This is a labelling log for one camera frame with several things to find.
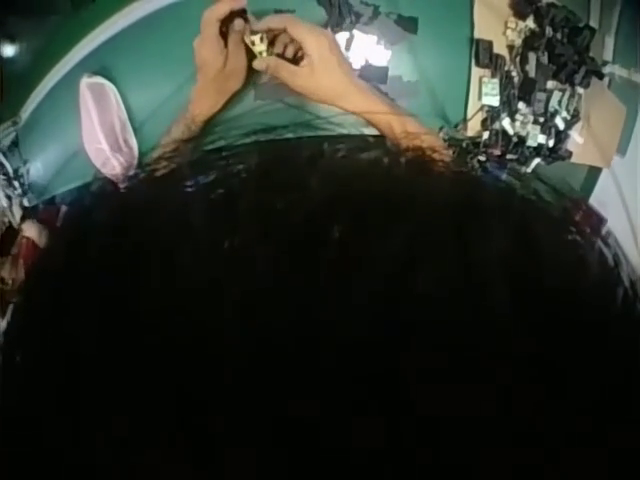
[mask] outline electronic component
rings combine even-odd
[[[506,115],[500,121],[500,125],[502,125],[502,128],[504,129],[504,131],[507,132],[509,135],[513,136],[516,134],[514,130],[513,122]]]
[[[500,80],[482,77],[480,85],[480,102],[487,107],[500,106]]]
[[[493,42],[476,38],[474,44],[476,67],[490,69],[493,66]]]
[[[263,58],[269,55],[269,41],[265,33],[247,33],[244,41],[256,57]]]
[[[527,132],[527,147],[537,147],[540,137],[540,125],[529,125]]]
[[[523,101],[527,105],[531,105],[533,102],[533,95],[536,93],[538,88],[538,82],[536,82],[535,78],[525,77],[520,82],[520,87],[518,88],[518,100]]]
[[[491,59],[491,74],[494,77],[502,77],[506,66],[507,59],[504,57],[504,55],[494,53],[493,58]]]
[[[536,92],[533,97],[533,113],[535,115],[544,115],[547,110],[547,99],[549,95],[546,92]]]

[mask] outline green table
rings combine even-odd
[[[22,159],[29,165],[30,187],[36,200],[84,184],[96,175],[80,142],[77,88],[83,74],[101,74],[120,89],[142,152],[152,149],[179,115],[194,78],[191,43],[200,15],[210,0],[172,2],[96,0],[82,11],[43,21],[41,30],[47,36],[46,42],[42,41],[41,32],[26,32],[33,39],[26,60],[5,66],[5,91],[11,95],[0,110],[0,118],[17,114],[45,75],[59,66],[60,60],[91,32],[103,29],[108,33],[86,56],[73,62],[19,130]],[[369,2],[352,0],[365,17],[373,14],[370,4],[374,0]],[[633,0],[624,2],[614,61],[626,68],[637,68],[638,34],[633,30],[637,19],[634,14],[637,10],[633,9],[637,7]],[[401,12],[420,20],[418,35],[407,36],[392,49],[393,96],[432,127],[461,120],[469,83],[471,0],[375,0],[375,3],[379,4],[382,17],[384,13]],[[588,18],[589,0],[566,0],[566,3]],[[605,19],[607,2],[603,4]],[[250,0],[250,5],[257,14],[275,8],[295,9],[307,20],[316,23],[325,20],[324,12],[314,0]],[[121,29],[118,23],[130,21],[134,15],[130,12],[139,8],[148,12]],[[374,22],[371,28],[375,31],[384,26],[382,22]],[[636,41],[622,41],[622,35]],[[637,117],[638,86],[623,79],[613,80],[611,88],[623,99],[629,112],[620,146],[624,152]],[[250,141],[256,135],[247,134],[256,130],[258,137],[367,131],[357,119],[340,112],[310,105],[295,96],[265,99],[265,92],[264,87],[249,88],[237,98],[211,125],[211,143]],[[552,174],[582,188],[588,195],[598,170],[561,164],[553,166]]]
[[[107,3],[98,1],[94,8],[111,14]],[[53,86],[19,132],[36,199],[86,183],[95,175],[80,141],[77,88],[87,72],[101,74],[119,88],[141,151],[152,149],[186,104],[194,79],[192,41],[209,3],[181,1],[149,13],[97,46]],[[353,3],[365,15],[372,11],[367,2]],[[295,9],[318,24],[325,21],[324,11],[312,0],[251,2],[258,14],[274,8]],[[390,83],[398,102],[433,127],[461,120],[469,78],[470,2],[449,0],[420,7],[411,0],[388,0],[381,3],[381,11],[420,20],[418,35],[407,36],[392,49]],[[256,136],[247,134],[256,130],[270,138],[369,131],[354,117],[296,96],[264,99],[265,91],[251,87],[239,96],[214,120],[211,142],[249,141]]]

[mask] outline black connector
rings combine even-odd
[[[491,74],[494,77],[501,77],[507,66],[507,59],[504,55],[494,53],[491,59]]]
[[[483,38],[475,39],[474,57],[476,67],[490,69],[493,66],[493,42]]]
[[[596,37],[596,29],[591,25],[571,26],[567,32],[567,42],[578,52],[588,53]]]
[[[531,106],[533,103],[533,96],[538,88],[538,82],[535,78],[526,77],[520,82],[518,87],[518,100]]]

